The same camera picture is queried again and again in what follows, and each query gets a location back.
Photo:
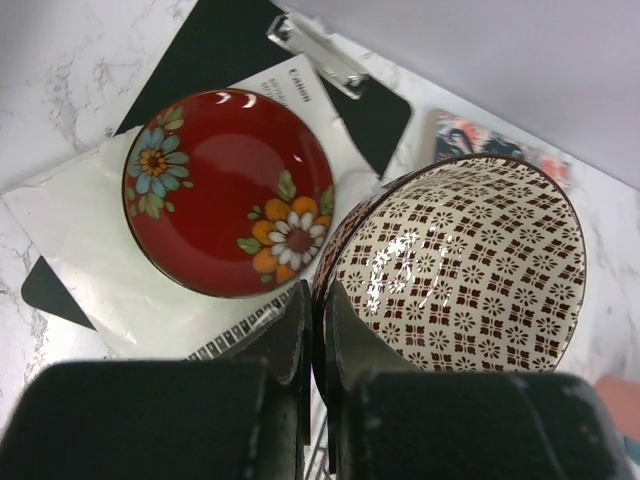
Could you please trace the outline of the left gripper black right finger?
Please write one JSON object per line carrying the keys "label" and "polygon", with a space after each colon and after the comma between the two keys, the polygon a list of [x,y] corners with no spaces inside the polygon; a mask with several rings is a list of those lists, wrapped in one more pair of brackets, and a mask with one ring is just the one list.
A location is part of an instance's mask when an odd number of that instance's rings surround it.
{"label": "left gripper black right finger", "polygon": [[358,316],[339,281],[334,281],[328,290],[324,345],[327,390],[349,390],[361,375],[370,371],[418,371]]}

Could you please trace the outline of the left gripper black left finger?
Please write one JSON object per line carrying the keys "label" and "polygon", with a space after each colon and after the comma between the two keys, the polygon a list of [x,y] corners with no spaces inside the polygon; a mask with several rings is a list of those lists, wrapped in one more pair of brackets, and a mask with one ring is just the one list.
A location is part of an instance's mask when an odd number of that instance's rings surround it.
{"label": "left gripper black left finger", "polygon": [[264,360],[281,385],[293,388],[304,445],[311,442],[311,330],[311,292],[300,280],[271,320],[227,351],[228,358]]}

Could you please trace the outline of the patterned ceramic bowl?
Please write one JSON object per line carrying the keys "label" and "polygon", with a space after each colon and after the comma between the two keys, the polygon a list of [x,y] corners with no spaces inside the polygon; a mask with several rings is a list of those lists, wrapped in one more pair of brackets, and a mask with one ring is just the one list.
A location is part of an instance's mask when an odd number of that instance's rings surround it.
{"label": "patterned ceramic bowl", "polygon": [[384,185],[327,239],[312,289],[318,386],[334,283],[420,369],[552,372],[584,300],[586,245],[569,197],[540,168],[468,154]]}

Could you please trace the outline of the dark brown plate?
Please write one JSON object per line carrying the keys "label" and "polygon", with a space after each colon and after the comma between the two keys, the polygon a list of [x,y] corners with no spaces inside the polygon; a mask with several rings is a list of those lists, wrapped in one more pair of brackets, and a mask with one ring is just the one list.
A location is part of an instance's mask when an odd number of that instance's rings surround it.
{"label": "dark brown plate", "polygon": [[328,158],[307,124],[242,89],[163,109],[127,154],[130,232],[164,275],[220,298],[277,289],[325,243],[334,210]]}

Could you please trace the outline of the pink plastic cup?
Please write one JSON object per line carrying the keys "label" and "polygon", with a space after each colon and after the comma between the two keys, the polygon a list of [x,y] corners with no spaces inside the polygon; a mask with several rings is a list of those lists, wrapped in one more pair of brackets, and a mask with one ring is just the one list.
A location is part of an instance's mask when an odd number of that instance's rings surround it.
{"label": "pink plastic cup", "polygon": [[595,390],[609,410],[618,431],[638,443],[639,383],[607,376],[596,382]]}

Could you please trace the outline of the grey wire dish rack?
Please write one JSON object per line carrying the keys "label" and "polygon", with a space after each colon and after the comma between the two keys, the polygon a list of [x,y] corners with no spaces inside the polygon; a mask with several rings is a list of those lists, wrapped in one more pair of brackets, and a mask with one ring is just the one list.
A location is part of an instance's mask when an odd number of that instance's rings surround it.
{"label": "grey wire dish rack", "polygon": [[330,480],[328,415],[324,402],[314,399],[311,407],[311,443],[304,447],[304,480]]}

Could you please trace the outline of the striped grey cloth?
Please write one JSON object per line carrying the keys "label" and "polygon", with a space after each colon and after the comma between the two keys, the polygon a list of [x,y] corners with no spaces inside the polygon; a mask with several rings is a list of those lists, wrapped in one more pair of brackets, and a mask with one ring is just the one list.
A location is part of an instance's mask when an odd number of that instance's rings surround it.
{"label": "striped grey cloth", "polygon": [[222,333],[209,339],[206,343],[189,354],[188,361],[213,360],[233,347],[238,346],[260,327],[272,321],[285,307],[293,288],[287,288],[272,300],[254,310],[251,314],[237,321]]}

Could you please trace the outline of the floral cover book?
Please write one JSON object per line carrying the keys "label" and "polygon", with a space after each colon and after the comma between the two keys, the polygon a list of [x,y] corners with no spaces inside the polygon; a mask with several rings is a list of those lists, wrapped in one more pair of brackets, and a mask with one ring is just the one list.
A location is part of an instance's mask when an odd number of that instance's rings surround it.
{"label": "floral cover book", "polygon": [[470,154],[506,155],[540,168],[566,191],[572,186],[571,165],[560,156],[443,109],[427,115],[423,153],[427,164]]}

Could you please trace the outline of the black clipboard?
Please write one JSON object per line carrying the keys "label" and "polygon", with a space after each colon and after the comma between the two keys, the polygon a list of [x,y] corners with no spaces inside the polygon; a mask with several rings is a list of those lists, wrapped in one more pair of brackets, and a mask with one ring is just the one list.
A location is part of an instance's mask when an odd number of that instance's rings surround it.
{"label": "black clipboard", "polygon": [[[267,28],[283,19],[268,1],[201,1],[171,43],[119,134],[154,107],[193,94],[232,86],[298,55],[288,54],[267,37]],[[373,171],[388,164],[409,121],[409,104],[368,78],[336,85],[320,79],[357,151]]]}

